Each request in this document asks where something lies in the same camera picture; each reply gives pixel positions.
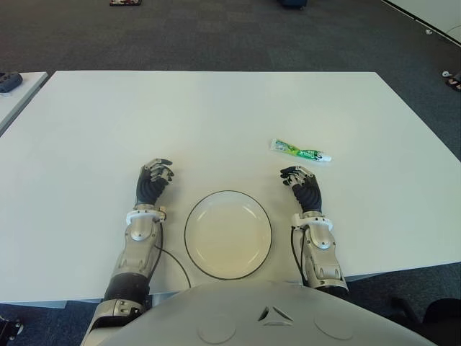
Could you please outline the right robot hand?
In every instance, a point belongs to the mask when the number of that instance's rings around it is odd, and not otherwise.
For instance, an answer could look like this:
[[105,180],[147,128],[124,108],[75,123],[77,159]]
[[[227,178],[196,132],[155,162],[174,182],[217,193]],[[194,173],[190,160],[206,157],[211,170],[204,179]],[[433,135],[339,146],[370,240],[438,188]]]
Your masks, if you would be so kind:
[[304,213],[322,213],[321,190],[314,173],[302,166],[292,166],[281,169],[280,177],[291,188]]

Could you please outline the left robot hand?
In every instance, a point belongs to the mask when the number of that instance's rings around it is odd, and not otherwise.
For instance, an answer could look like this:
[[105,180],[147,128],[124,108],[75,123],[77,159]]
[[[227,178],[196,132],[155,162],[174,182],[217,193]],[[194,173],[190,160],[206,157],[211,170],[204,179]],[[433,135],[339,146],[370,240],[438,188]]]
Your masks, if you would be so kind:
[[168,159],[153,159],[140,168],[135,191],[136,205],[156,204],[174,176],[171,165]]

